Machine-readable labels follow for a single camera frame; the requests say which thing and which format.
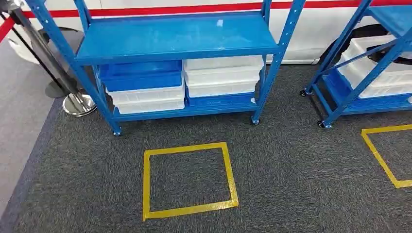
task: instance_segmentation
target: floor marking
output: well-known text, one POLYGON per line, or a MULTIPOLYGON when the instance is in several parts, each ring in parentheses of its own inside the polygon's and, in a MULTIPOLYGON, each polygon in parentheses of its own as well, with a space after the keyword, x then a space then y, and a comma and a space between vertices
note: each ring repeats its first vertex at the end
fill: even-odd
POLYGON ((361 133, 366 144, 369 146, 369 149, 371 150, 372 154, 375 156, 376 160, 379 162, 383 170, 386 172, 386 175, 388 175, 389 180, 391 180, 391 182, 395 185, 396 188, 412 187, 412 180, 399 181, 395 178, 395 176, 389 169, 388 165, 386 165, 386 162, 382 159, 382 156, 379 154, 375 145, 372 143, 368 134, 386 133, 386 132, 394 132, 394 131, 402 131, 402 130, 412 130, 412 125, 400 125, 400 126, 374 128, 374 129, 364 129, 362 130, 362 133, 361 133))
POLYGON ((164 218, 180 215, 189 215, 212 210, 221 210, 239 206, 239 199, 236 192, 235 179, 233 178, 232 166, 230 164, 229 150, 225 142, 201 144, 195 146, 175 147, 157 150, 146 150, 143 156, 143 221, 148 218, 164 218), (231 200, 221 201, 211 204, 196 205, 190 207, 150 211, 150 156, 182 153, 197 150, 222 149, 224 167, 226 169, 227 181, 231 200))

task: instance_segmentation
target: shelf post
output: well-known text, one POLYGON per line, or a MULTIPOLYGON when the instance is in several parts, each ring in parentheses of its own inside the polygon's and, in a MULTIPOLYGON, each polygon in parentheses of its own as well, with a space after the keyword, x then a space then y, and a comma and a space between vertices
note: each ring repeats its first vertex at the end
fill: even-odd
POLYGON ((296 23, 302 12, 304 4, 305 0, 293 0, 292 6, 289 10, 288 18, 286 19, 285 26, 283 27, 283 32, 279 40, 279 52, 273 54, 273 61, 269 69, 269 74, 266 76, 264 83, 260 85, 262 88, 260 89, 259 99, 257 100, 257 110, 253 113, 252 116, 252 123, 254 124, 259 123, 260 114, 263 111, 267 97, 270 93, 273 83, 275 82, 276 73, 278 72, 283 57, 285 56, 286 48, 288 47, 288 44, 291 40, 293 31, 295 30, 296 23))
POLYGON ((369 72, 363 81, 345 98, 345 100, 333 111, 324 121, 326 128, 330 128, 333 121, 335 121, 348 105, 356 99, 396 58, 398 58, 412 43, 412 29, 406 34, 397 39, 397 43, 389 50, 389 52, 382 58, 382 60, 369 72))
POLYGON ((79 17, 82 22, 83 30, 86 33, 92 22, 89 9, 87 8, 84 0, 74 0, 74 4, 76 4, 77 11, 79 12, 79 17))
MULTIPOLYGON (((270 10, 271 10, 271 5, 272 5, 272 0, 264 0, 262 3, 262 9, 261 13, 263 18, 265 19, 266 24, 269 27, 269 19, 270 19, 270 10)), ((266 63, 267 63, 267 58, 268 55, 264 54, 262 55, 263 58, 263 68, 259 73, 259 89, 262 90, 266 81, 266 63)))
POLYGON ((350 19, 349 23, 346 25, 345 29, 339 36, 339 38, 333 44, 331 50, 327 54, 325 60, 319 66, 318 71, 313 76, 310 83, 305 88, 306 94, 310 94, 312 92, 313 84, 319 81, 319 78, 322 75, 322 72, 325 71, 330 64, 333 62, 333 59, 336 57, 336 54, 342 48, 345 41, 349 38, 352 30, 355 28, 356 24, 363 18, 365 11, 368 9, 369 5, 371 4, 372 0, 363 0, 355 13, 353 14, 352 18, 350 19))
POLYGON ((43 26, 44 30, 50 36, 56 47, 62 53, 63 57, 69 64, 69 66, 73 69, 73 72, 79 78, 80 83, 85 88, 86 92, 92 97, 95 101, 97 108, 101 111, 106 121, 109 123, 110 127, 112 128, 113 132, 118 135, 120 134, 120 127, 118 126, 117 122, 113 120, 113 114, 109 110, 107 106, 107 102, 105 102, 102 97, 99 95, 98 91, 96 90, 93 83, 90 81, 88 75, 86 74, 85 70, 82 66, 78 65, 75 62, 75 54, 71 49, 70 45, 67 43, 66 39, 64 38, 62 32, 54 22, 50 12, 47 10, 46 6, 44 5, 43 0, 26 0, 26 3, 29 5, 30 9, 40 21, 41 25, 43 26))

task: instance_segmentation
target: stanchion base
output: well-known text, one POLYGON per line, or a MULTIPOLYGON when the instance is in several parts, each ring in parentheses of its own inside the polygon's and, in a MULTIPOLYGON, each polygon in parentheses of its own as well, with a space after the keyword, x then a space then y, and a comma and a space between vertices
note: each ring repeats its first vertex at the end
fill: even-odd
POLYGON ((69 94, 63 101, 63 110, 75 117, 83 117, 96 110, 97 106, 89 95, 82 94, 82 97, 85 100, 86 109, 82 107, 73 94, 69 94))

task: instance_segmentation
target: white plastic crate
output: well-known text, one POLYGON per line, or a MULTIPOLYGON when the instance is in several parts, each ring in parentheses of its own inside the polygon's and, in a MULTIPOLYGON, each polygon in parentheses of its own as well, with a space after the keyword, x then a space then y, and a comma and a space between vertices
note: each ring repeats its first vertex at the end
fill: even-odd
POLYGON ((247 81, 229 83, 207 83, 188 85, 190 97, 220 96, 254 92, 259 76, 252 76, 247 81))
MULTIPOLYGON (((349 58, 346 57, 345 54, 342 54, 341 61, 346 61, 349 58)), ((349 63, 341 68, 338 69, 339 72, 346 77, 346 79, 350 82, 350 79, 354 76, 366 77, 367 73, 364 74, 361 67, 355 66, 354 63, 349 63)), ((400 94, 407 94, 412 93, 412 84, 392 84, 386 86, 375 86, 369 85, 360 95, 359 98, 371 98, 371 97, 380 97, 380 96, 392 96, 392 95, 400 95, 400 94)))
POLYGON ((115 105, 119 109, 120 114, 132 113, 146 113, 167 111, 185 108, 184 99, 177 100, 162 100, 162 101, 148 101, 140 103, 127 103, 115 105))
POLYGON ((263 67, 262 55, 190 59, 184 61, 184 70, 216 69, 226 67, 263 67))
MULTIPOLYGON (((354 38, 350 41, 348 49, 342 54, 339 63, 365 53, 368 47, 385 44, 394 39, 393 35, 354 38)), ((356 88, 376 64, 368 57, 363 57, 350 63, 351 66, 346 65, 338 70, 347 78, 352 88, 356 88)), ((399 87, 403 84, 412 85, 412 66, 392 63, 370 84, 370 87, 388 88, 388 86, 396 85, 399 87)))
MULTIPOLYGON (((234 82, 248 82, 251 77, 259 76, 260 70, 263 68, 263 60, 261 56, 246 56, 246 57, 224 57, 222 58, 207 58, 204 60, 203 67, 211 67, 212 65, 218 65, 217 60, 222 62, 220 68, 207 68, 207 69, 191 69, 189 65, 185 66, 185 79, 188 86, 192 85, 208 85, 211 83, 234 83, 234 82), (233 61, 239 61, 240 65, 227 67, 227 65, 234 63, 233 61)), ((196 68, 201 67, 201 63, 194 63, 196 68)))
POLYGON ((176 100, 185 97, 185 84, 182 76, 182 85, 174 87, 152 88, 132 91, 107 91, 112 97, 113 104, 130 104, 145 101, 176 100))

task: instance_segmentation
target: red stripe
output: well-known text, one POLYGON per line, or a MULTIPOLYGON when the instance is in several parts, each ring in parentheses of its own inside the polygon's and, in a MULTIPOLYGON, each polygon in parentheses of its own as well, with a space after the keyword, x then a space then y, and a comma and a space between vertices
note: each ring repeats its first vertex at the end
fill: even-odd
MULTIPOLYGON (((333 0, 333 1, 307 1, 305 8, 332 8, 332 7, 357 7, 361 0, 333 0)), ((272 9, 288 9, 291 2, 272 2, 272 9)), ((374 0, 373 6, 382 5, 408 5, 412 0, 374 0)), ((246 11, 260 9, 262 3, 235 3, 200 6, 172 6, 149 8, 124 8, 124 9, 92 9, 92 16, 128 16, 128 15, 163 15, 181 13, 202 13, 218 11, 246 11)), ((34 17, 32 12, 25 12, 27 17, 34 17)), ((78 17, 77 10, 51 11, 53 17, 78 17)))
POLYGON ((14 21, 12 18, 7 18, 3 24, 0 25, 0 42, 6 37, 13 26, 14 21))

